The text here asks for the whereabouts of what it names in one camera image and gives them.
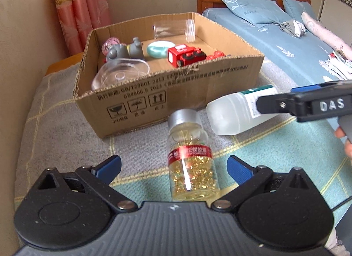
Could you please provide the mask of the person right hand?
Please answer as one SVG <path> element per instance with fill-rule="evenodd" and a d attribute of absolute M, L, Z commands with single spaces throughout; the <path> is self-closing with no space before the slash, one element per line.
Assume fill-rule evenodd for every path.
<path fill-rule="evenodd" d="M 343 131 L 343 129 L 340 126 L 336 129 L 336 131 L 334 132 L 334 135 L 339 139 L 346 137 L 345 132 Z M 352 144 L 349 139 L 345 140 L 344 150 L 345 150 L 345 154 L 347 155 L 347 157 L 352 159 Z"/>

